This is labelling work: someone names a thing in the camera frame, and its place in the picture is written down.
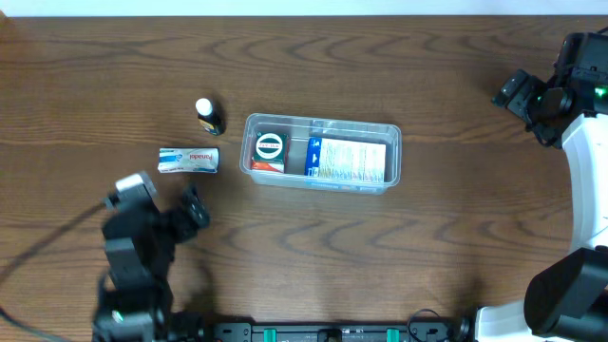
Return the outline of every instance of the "white bottle cap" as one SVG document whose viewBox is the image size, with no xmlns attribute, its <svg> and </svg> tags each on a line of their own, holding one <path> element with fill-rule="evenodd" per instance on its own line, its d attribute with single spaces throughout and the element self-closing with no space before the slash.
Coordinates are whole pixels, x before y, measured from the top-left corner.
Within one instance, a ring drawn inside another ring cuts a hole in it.
<svg viewBox="0 0 608 342">
<path fill-rule="evenodd" d="M 211 115 L 211 113 L 213 113 L 213 105 L 208 99 L 199 99 L 195 106 L 197 108 L 198 113 L 202 116 L 209 116 Z"/>
</svg>

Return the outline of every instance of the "wood grain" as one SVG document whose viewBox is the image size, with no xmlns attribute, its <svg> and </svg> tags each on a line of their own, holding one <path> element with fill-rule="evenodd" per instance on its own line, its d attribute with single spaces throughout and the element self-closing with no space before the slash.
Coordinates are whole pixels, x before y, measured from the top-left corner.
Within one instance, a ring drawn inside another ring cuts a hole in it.
<svg viewBox="0 0 608 342">
<path fill-rule="evenodd" d="M 174 310 L 258 321 L 406 320 L 523 296 L 567 250 L 565 155 L 490 103 L 518 67 L 547 77 L 601 17 L 57 18 L 0 30 L 0 303 L 89 340 L 108 213 L 146 170 L 167 208 L 189 181 L 213 224 L 179 247 Z M 218 94 L 227 133 L 194 114 Z M 254 112 L 397 124 L 380 197 L 257 186 L 238 169 Z M 162 146 L 218 146 L 217 175 L 160 175 Z M 38 246 L 18 267 L 15 259 Z M 0 340 L 35 340 L 0 322 Z"/>
</svg>

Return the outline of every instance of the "dark bottle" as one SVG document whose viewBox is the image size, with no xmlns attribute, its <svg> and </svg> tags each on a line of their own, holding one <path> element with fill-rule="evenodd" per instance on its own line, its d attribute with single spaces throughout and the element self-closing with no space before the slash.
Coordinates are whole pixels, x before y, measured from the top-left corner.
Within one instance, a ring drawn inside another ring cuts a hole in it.
<svg viewBox="0 0 608 342">
<path fill-rule="evenodd" d="M 199 113 L 200 125 L 213 135 L 220 135 L 226 130 L 226 125 L 221 118 L 222 114 L 219 104 L 213 104 L 209 99 L 199 99 L 196 104 Z"/>
</svg>

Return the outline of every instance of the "clear plastic container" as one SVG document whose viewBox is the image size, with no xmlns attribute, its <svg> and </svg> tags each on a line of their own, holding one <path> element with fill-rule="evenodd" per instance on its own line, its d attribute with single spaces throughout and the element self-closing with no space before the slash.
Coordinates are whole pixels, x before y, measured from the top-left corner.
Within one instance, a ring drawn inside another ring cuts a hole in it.
<svg viewBox="0 0 608 342">
<path fill-rule="evenodd" d="M 284 174 L 252 170 L 251 162 L 256 148 L 257 132 L 289 136 L 289 151 Z M 329 180 L 306 176 L 306 153 L 308 140 L 311 137 L 386 145 L 385 181 L 378 183 Z M 401 177 L 401 130 L 394 124 L 255 113 L 247 118 L 245 125 L 243 145 L 240 150 L 240 169 L 258 184 L 380 195 L 387 191 L 387 188 L 396 185 Z"/>
</svg>

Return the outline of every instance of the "green clip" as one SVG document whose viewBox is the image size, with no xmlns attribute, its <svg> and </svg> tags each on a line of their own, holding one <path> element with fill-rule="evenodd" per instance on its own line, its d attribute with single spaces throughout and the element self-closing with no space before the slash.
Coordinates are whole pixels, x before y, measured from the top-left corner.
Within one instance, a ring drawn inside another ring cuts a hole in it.
<svg viewBox="0 0 608 342">
<path fill-rule="evenodd" d="M 264 342 L 276 342 L 276 329 L 264 329 Z"/>
<path fill-rule="evenodd" d="M 399 342 L 398 329 L 387 329 L 387 342 Z"/>
</svg>

